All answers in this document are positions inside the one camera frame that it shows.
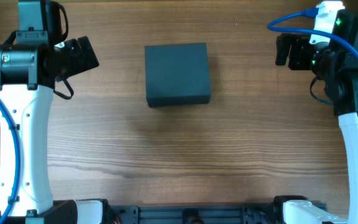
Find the dark green box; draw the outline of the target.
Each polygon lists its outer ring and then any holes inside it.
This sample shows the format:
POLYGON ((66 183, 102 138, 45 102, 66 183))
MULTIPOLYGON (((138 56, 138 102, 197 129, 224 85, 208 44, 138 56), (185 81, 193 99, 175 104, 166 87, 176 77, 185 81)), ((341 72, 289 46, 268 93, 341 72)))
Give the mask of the dark green box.
POLYGON ((208 104, 211 77, 206 43, 146 46, 145 92, 151 108, 208 104))

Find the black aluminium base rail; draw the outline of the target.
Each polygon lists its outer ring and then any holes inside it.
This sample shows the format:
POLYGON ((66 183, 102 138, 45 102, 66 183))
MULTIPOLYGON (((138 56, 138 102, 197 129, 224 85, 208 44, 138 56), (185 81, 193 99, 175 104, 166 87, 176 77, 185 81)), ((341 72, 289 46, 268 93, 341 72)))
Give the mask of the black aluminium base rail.
POLYGON ((269 224, 283 223, 282 209, 271 203, 209 206, 112 206, 122 224, 269 224))

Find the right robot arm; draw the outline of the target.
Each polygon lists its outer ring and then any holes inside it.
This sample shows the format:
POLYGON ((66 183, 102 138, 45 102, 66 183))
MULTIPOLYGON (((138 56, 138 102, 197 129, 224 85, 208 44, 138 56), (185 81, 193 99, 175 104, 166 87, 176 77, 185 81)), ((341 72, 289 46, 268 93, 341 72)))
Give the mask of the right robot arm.
POLYGON ((358 11, 314 7, 298 13, 315 20, 313 29, 268 24, 278 33, 277 65, 310 70, 324 82, 324 104, 334 108, 346 147, 349 214, 344 223, 358 223, 358 11))

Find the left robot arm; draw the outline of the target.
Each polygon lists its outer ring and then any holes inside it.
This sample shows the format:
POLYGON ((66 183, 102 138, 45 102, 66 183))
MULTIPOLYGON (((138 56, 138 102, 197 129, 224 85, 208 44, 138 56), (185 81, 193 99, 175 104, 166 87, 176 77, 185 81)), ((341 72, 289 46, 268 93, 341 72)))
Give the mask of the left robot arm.
POLYGON ((19 1, 19 28, 0 44, 0 223, 112 223, 105 199, 54 200, 47 166, 55 85, 96 68, 87 37, 68 39, 65 8, 19 1))

